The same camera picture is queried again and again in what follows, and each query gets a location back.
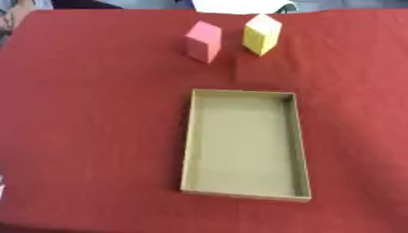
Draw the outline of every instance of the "table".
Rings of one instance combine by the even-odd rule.
[[[250,15],[36,12],[0,52],[0,222],[92,232],[405,232],[407,10],[276,15],[280,43],[240,46]],[[184,56],[224,28],[210,66]],[[310,203],[178,191],[191,88],[298,94]]]

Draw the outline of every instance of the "hand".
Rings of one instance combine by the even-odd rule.
[[[12,29],[15,29],[23,22],[28,14],[35,10],[36,7],[32,0],[19,0],[14,7],[7,11],[5,19],[12,23]]]
[[[14,29],[15,17],[12,14],[0,15],[0,35],[11,34]]]

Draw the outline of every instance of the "foam block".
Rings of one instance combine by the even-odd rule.
[[[186,34],[187,53],[210,63],[221,49],[221,28],[198,21]]]
[[[278,43],[281,27],[281,22],[267,15],[257,15],[245,25],[242,44],[262,56]]]

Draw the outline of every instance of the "tray rim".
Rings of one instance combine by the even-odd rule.
[[[226,93],[226,94],[238,94],[238,95],[268,95],[268,96],[282,96],[291,98],[293,102],[293,111],[294,111],[294,121],[296,122],[297,134],[299,136],[299,140],[297,140],[296,144],[299,147],[299,151],[297,152],[297,156],[300,157],[303,166],[301,166],[301,173],[304,175],[305,179],[305,190],[307,191],[307,196],[261,196],[261,195],[244,195],[244,194],[236,194],[236,193],[223,193],[223,192],[215,192],[215,191],[202,191],[189,188],[188,186],[188,174],[189,174],[189,161],[192,157],[192,140],[194,135],[194,126],[195,126],[195,111],[197,97],[200,93]],[[301,122],[299,118],[299,110],[297,104],[297,96],[293,92],[274,92],[274,91],[247,91],[247,90],[237,90],[237,89],[204,89],[204,88],[193,88],[191,92],[191,100],[190,100],[190,107],[189,107],[189,122],[188,122],[188,130],[187,130],[187,139],[185,144],[185,151],[184,151],[184,158],[183,158],[183,168],[181,173],[181,182],[180,182],[180,190],[183,193],[190,193],[190,194],[201,194],[201,195],[210,195],[210,196],[219,196],[219,197],[232,197],[232,198],[255,198],[255,199],[270,199],[270,200],[283,200],[283,201],[296,201],[296,202],[308,202],[311,200],[311,184],[310,184],[310,177],[309,172],[307,169],[307,161],[306,156],[304,153],[304,145],[303,145],[303,138],[301,132]]]

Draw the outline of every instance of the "pink cube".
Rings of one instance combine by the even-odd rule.
[[[221,28],[198,21],[186,34],[187,53],[210,63],[221,49]]]

